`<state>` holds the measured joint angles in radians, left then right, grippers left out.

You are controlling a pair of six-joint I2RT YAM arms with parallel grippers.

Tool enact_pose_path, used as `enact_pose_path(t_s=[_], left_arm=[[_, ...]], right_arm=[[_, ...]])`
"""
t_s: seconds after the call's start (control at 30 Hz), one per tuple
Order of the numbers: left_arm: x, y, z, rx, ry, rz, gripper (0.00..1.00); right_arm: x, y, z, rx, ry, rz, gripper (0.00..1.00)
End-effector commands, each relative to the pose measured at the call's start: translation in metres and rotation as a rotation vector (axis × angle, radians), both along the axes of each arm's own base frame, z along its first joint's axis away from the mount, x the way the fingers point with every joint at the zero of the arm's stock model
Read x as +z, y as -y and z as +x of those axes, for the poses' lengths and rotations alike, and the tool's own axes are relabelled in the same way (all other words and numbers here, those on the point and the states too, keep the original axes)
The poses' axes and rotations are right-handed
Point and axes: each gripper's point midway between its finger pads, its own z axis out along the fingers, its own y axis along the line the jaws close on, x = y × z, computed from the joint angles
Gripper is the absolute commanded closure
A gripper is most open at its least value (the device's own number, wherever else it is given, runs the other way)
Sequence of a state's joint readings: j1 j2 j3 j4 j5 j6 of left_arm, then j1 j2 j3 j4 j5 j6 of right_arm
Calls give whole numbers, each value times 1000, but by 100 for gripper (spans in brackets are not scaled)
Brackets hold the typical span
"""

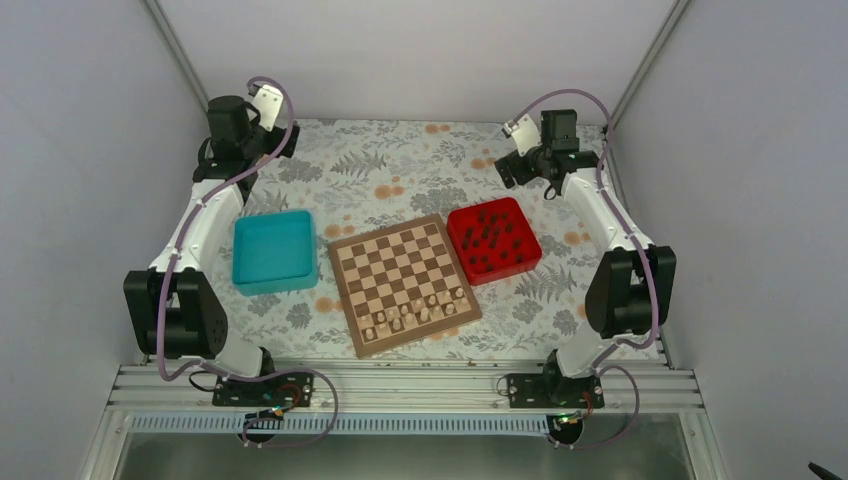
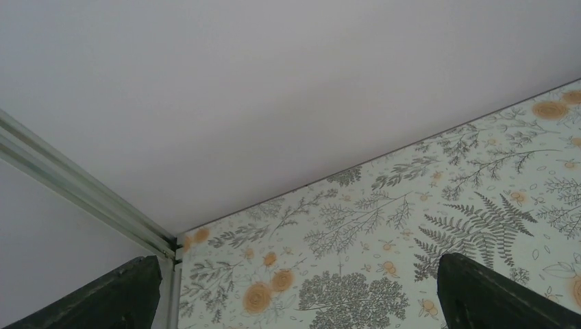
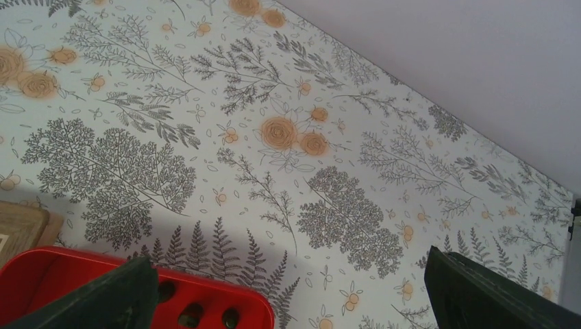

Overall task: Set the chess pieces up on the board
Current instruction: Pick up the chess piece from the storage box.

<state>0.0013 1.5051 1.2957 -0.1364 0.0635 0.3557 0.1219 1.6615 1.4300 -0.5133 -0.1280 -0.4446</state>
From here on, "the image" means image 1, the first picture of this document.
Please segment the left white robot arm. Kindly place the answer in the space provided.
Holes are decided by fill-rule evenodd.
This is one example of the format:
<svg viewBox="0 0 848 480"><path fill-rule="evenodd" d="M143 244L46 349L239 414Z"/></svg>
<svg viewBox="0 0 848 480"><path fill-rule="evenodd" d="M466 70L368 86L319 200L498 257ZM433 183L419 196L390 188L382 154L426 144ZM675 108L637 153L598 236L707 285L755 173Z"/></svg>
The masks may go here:
<svg viewBox="0 0 848 480"><path fill-rule="evenodd" d="M173 381L190 368L236 380L255 405L270 402L278 377L263 367L265 349L230 335L227 315L207 273L230 224L242 211L258 171L293 155L299 127L285 93L268 88L250 99L209 101L209 135L198 149L188 205L163 251L144 270L131 270L123 293L140 351L155 356L161 378Z"/></svg>

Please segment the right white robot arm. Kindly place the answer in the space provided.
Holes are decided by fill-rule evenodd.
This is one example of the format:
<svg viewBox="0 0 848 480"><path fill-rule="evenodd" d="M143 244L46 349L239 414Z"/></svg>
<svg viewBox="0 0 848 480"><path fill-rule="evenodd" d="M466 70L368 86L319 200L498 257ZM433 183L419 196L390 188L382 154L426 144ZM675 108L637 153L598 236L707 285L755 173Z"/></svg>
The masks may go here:
<svg viewBox="0 0 848 480"><path fill-rule="evenodd" d="M540 122L522 114L502 131L515 144L495 163L504 185L546 180L545 199L561 198L575 210L599 257L586 292L586 322L544 367L544 399L565 407L578 397L579 380L597 376L612 353L654 345L668 313L676 256L639 229L606 184L605 154L581 150L575 111L548 110Z"/></svg>

